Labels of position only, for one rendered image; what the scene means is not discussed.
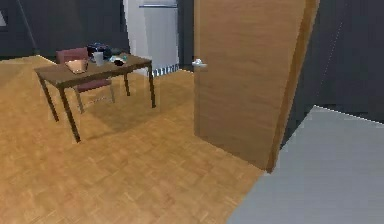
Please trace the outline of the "tan square bowl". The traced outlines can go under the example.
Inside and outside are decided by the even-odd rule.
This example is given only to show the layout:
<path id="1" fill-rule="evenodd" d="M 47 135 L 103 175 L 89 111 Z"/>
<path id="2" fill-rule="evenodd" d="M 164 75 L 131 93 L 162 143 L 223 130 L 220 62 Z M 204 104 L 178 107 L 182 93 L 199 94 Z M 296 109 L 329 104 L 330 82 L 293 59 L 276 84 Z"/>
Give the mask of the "tan square bowl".
<path id="1" fill-rule="evenodd" d="M 74 74 L 81 74 L 87 71 L 87 60 L 72 60 L 65 63 L 68 69 Z"/>

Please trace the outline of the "brown wooden table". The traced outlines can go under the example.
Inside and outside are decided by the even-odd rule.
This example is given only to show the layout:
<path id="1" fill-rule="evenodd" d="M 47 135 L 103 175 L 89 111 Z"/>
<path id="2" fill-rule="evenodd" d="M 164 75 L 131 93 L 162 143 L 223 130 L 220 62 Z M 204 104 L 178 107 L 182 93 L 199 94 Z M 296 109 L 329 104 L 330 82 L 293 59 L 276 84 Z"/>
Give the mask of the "brown wooden table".
<path id="1" fill-rule="evenodd" d="M 151 106 L 153 108 L 156 107 L 156 98 L 155 98 L 155 89 L 153 84 L 153 74 L 152 74 L 152 61 L 147 58 L 142 58 L 139 56 L 126 54 L 127 61 L 122 66 L 116 66 L 112 62 L 106 62 L 102 66 L 97 66 L 95 63 L 89 63 L 87 67 L 87 71 L 81 74 L 72 73 L 65 64 L 53 64 L 46 67 L 40 67 L 35 69 L 35 73 L 38 77 L 42 90 L 46 96 L 47 103 L 51 110 L 52 116 L 55 121 L 58 121 L 58 114 L 56 112 L 55 106 L 52 102 L 50 93 L 48 91 L 46 83 L 50 83 L 54 86 L 60 95 L 61 102 L 65 109 L 72 134 L 74 139 L 77 142 L 81 141 L 78 129 L 76 127 L 75 120 L 73 118 L 73 114 L 71 108 L 68 103 L 67 96 L 65 94 L 66 88 L 72 88 L 74 86 L 87 83 L 89 81 L 104 79 L 109 77 L 116 77 L 122 75 L 124 77 L 124 84 L 126 94 L 130 95 L 129 83 L 127 74 L 133 72 L 134 70 L 146 68 L 148 74 L 148 82 L 150 89 L 150 99 Z"/>

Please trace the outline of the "brown wooden room door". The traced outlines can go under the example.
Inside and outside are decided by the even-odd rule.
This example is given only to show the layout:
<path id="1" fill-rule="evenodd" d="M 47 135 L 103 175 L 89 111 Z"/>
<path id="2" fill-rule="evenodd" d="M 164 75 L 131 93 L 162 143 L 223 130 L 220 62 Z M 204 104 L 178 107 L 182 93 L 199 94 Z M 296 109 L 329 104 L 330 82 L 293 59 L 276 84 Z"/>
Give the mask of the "brown wooden room door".
<path id="1" fill-rule="evenodd" d="M 320 1 L 194 0 L 196 136 L 275 169 Z"/>

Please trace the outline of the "dark red chair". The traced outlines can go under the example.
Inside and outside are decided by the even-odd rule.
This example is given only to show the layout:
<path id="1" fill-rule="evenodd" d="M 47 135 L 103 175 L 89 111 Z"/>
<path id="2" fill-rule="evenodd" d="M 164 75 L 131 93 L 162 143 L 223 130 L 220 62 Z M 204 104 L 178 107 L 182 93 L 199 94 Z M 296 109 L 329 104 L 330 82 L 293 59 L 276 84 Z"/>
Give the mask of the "dark red chair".
<path id="1" fill-rule="evenodd" d="M 89 57 L 88 57 L 87 48 L 83 47 L 83 48 L 74 48 L 74 49 L 57 51 L 56 59 L 59 64 L 65 64 L 66 62 L 72 61 L 72 60 L 88 61 Z M 83 83 L 74 87 L 74 91 L 75 91 L 77 102 L 78 102 L 78 108 L 81 113 L 84 112 L 84 105 L 81 100 L 80 94 L 83 92 L 98 89 L 101 87 L 110 88 L 111 101 L 115 102 L 114 90 L 112 87 L 112 80 L 110 78 L 93 80 L 93 81 L 89 81 L 87 83 Z"/>

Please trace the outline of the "white fridge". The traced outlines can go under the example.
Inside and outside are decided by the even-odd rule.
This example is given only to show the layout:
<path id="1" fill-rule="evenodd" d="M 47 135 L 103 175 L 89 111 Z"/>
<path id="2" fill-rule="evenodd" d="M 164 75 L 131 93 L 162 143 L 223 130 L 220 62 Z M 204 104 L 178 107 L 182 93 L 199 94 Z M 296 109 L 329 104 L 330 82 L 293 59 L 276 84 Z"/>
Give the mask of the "white fridge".
<path id="1" fill-rule="evenodd" d="M 130 53 L 152 60 L 152 74 L 179 68 L 177 0 L 123 0 Z"/>

